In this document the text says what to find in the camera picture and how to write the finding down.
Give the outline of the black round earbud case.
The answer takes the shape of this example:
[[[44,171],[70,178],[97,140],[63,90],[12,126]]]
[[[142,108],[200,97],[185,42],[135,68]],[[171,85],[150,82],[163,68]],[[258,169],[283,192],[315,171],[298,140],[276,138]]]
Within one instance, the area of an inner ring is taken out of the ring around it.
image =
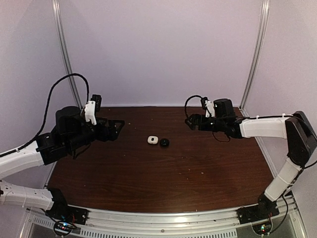
[[[159,141],[159,145],[161,147],[168,147],[170,145],[170,141],[167,139],[167,138],[162,138],[160,141]]]

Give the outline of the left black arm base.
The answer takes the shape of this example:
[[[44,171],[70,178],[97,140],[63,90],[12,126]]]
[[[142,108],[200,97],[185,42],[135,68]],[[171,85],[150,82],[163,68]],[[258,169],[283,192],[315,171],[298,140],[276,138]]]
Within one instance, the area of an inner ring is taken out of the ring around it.
[[[53,205],[49,210],[43,210],[45,215],[53,221],[53,232],[61,238],[78,229],[77,225],[85,225],[88,210],[68,205],[61,190],[49,188]]]

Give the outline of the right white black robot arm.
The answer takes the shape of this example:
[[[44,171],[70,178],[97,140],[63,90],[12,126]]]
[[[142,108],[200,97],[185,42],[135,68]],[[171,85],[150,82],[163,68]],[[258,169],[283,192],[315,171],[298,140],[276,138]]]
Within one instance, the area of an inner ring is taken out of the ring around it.
[[[198,97],[203,114],[185,113],[191,130],[222,132],[228,139],[274,138],[287,143],[286,160],[273,181],[259,197],[254,215],[264,219],[273,211],[273,203],[290,189],[317,148],[317,135],[303,111],[274,116],[244,117],[235,113],[230,99],[214,101]]]

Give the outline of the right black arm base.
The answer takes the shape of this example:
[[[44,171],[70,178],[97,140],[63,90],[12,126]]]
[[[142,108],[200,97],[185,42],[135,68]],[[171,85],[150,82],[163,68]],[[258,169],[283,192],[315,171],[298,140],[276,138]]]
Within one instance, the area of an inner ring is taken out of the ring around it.
[[[280,198],[282,198],[286,205],[286,212],[278,225],[274,226],[272,221],[273,216],[280,214],[277,201],[270,201],[264,194],[259,196],[257,205],[240,207],[236,210],[239,223],[241,225],[252,223],[252,229],[255,234],[262,238],[270,236],[282,226],[289,212],[289,205],[286,201],[285,194],[280,195]]]

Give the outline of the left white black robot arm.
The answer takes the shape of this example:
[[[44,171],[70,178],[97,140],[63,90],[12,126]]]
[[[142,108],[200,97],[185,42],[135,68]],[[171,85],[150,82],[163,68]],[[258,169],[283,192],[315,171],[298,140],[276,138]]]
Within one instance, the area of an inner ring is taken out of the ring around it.
[[[0,156],[1,179],[17,172],[52,164],[64,157],[76,159],[94,141],[115,141],[125,122],[123,120],[97,118],[95,111],[82,116],[82,110],[68,106],[55,113],[56,125],[49,133],[37,135],[27,146],[7,151]],[[56,188],[35,189],[0,181],[0,203],[35,207],[52,211],[60,220],[71,216],[71,209],[62,192]]]

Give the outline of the white earbud charging case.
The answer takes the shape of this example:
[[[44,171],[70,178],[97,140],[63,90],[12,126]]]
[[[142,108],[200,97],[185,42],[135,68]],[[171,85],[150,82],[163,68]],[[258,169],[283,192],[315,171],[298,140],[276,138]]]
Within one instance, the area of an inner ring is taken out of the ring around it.
[[[158,142],[159,142],[159,138],[157,136],[151,135],[147,139],[147,143],[150,145],[156,145],[156,144],[158,144]]]

